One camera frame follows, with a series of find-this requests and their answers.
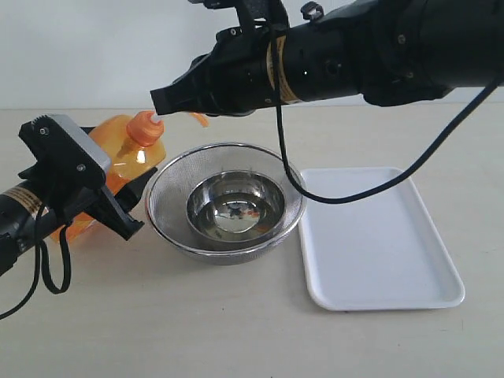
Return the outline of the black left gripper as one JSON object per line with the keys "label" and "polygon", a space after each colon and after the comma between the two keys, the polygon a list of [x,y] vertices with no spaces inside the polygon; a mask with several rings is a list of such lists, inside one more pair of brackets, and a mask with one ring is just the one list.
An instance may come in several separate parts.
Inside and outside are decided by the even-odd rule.
{"label": "black left gripper", "polygon": [[117,194],[105,187],[106,165],[89,158],[67,161],[44,157],[18,176],[20,185],[40,200],[42,228],[60,228],[85,213],[129,240],[144,225],[130,212],[139,204],[157,171],[157,167],[149,169],[126,183]]}

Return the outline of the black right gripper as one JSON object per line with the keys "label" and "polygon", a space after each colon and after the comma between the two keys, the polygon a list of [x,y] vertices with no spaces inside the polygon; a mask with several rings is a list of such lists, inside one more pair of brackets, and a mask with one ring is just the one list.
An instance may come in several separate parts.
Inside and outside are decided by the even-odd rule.
{"label": "black right gripper", "polygon": [[219,31],[208,54],[197,56],[171,85],[150,91],[156,113],[245,117],[277,107],[280,53],[272,48],[280,47],[281,37],[279,24],[256,25],[250,35],[238,26]]}

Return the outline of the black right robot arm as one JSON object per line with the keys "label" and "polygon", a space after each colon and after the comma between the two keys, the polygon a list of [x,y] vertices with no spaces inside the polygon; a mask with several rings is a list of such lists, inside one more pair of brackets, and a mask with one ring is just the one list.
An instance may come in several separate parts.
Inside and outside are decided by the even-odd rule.
{"label": "black right robot arm", "polygon": [[213,49],[150,96],[160,115],[243,117],[257,109],[361,95],[375,106],[484,87],[503,71],[500,1],[316,2],[291,26],[280,1],[207,1],[235,9]]}

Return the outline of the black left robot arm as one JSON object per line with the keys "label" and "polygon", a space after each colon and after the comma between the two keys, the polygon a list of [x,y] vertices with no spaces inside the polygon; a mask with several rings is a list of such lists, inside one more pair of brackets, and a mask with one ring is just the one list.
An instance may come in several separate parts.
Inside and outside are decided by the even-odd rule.
{"label": "black left robot arm", "polygon": [[130,239],[143,226],[130,212],[157,169],[148,169],[114,195],[106,186],[107,168],[83,159],[65,164],[46,158],[21,172],[23,181],[1,193],[1,273],[81,214]]}

